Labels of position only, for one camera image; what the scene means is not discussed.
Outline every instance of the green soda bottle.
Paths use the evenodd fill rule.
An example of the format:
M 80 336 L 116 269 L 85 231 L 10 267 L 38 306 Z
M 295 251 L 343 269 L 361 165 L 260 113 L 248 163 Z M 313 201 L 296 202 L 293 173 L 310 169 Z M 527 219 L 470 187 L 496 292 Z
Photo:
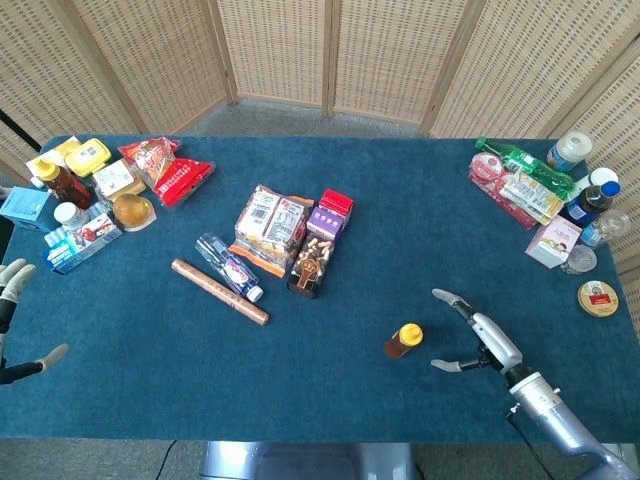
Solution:
M 541 162 L 515 145 L 489 142 L 487 137 L 478 137 L 476 148 L 496 154 L 500 157 L 507 170 L 521 170 L 547 187 L 562 200 L 565 200 L 573 189 L 573 179 L 569 175 L 556 172 L 546 163 Z

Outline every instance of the gray floor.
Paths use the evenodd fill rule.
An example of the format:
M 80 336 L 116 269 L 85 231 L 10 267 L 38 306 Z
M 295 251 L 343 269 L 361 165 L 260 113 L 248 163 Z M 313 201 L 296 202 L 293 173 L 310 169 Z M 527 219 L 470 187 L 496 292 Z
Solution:
M 243 101 L 225 106 L 187 132 L 190 135 L 341 135 L 354 137 L 417 137 L 415 127 L 348 115 L 325 118 L 317 109 Z M 169 442 L 87 439 L 0 440 L 0 480 L 154 479 Z M 590 465 L 585 459 L 563 458 L 537 447 L 557 479 L 574 478 Z M 194 479 L 202 442 L 180 441 L 173 448 L 163 479 Z M 524 445 L 418 446 L 417 460 L 429 480 L 543 480 Z M 317 463 L 305 471 L 282 472 L 278 480 L 328 479 Z

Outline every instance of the blue bottle cap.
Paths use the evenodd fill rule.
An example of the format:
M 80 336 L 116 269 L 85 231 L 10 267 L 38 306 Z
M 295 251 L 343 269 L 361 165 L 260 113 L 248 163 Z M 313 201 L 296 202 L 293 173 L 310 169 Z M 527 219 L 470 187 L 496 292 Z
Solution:
M 602 194 L 606 197 L 615 197 L 620 193 L 620 184 L 618 182 L 607 182 L 600 187 Z

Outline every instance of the red box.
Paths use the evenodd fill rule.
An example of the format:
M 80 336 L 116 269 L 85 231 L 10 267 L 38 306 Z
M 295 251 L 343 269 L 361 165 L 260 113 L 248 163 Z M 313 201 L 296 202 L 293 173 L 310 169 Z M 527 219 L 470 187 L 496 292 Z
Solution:
M 335 190 L 327 188 L 319 202 L 320 208 L 344 218 L 345 225 L 351 216 L 353 200 Z
M 513 174 L 504 169 L 502 162 L 496 155 L 483 152 L 471 159 L 469 179 L 480 187 L 480 190 L 493 198 L 504 211 L 518 220 L 520 225 L 527 229 L 533 228 L 538 223 L 536 219 L 499 193 L 506 183 L 505 177 L 508 175 Z

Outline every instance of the table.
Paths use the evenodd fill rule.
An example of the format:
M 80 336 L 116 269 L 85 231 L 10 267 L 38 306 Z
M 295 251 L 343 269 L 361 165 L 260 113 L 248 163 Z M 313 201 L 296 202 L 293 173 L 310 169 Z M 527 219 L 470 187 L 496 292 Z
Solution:
M 98 138 L 115 154 L 142 137 Z M 62 342 L 71 351 L 51 371 L 0 390 L 0 435 L 518 442 L 503 420 L 512 399 L 498 373 L 429 365 L 471 357 L 477 346 L 431 296 L 440 287 L 491 316 L 601 441 L 640 439 L 640 348 L 609 249 L 584 276 L 526 256 L 533 231 L 466 178 L 472 140 L 178 138 L 181 156 L 216 162 L 213 176 L 174 210 L 154 200 L 154 224 L 68 275 L 45 270 L 39 233 L 15 230 L 5 262 L 26 257 L 39 271 L 6 356 L 27 361 Z M 552 142 L 517 143 L 543 157 Z M 265 327 L 170 268 L 179 257 L 207 271 L 196 238 L 211 231 L 231 242 L 258 183 L 315 199 L 332 187 L 356 201 L 317 299 L 255 268 L 259 305 L 272 316 Z M 612 317 L 578 306 L 589 279 L 620 294 Z M 392 361 L 383 343 L 408 321 L 424 327 L 424 344 Z M 521 423 L 540 440 L 524 415 Z

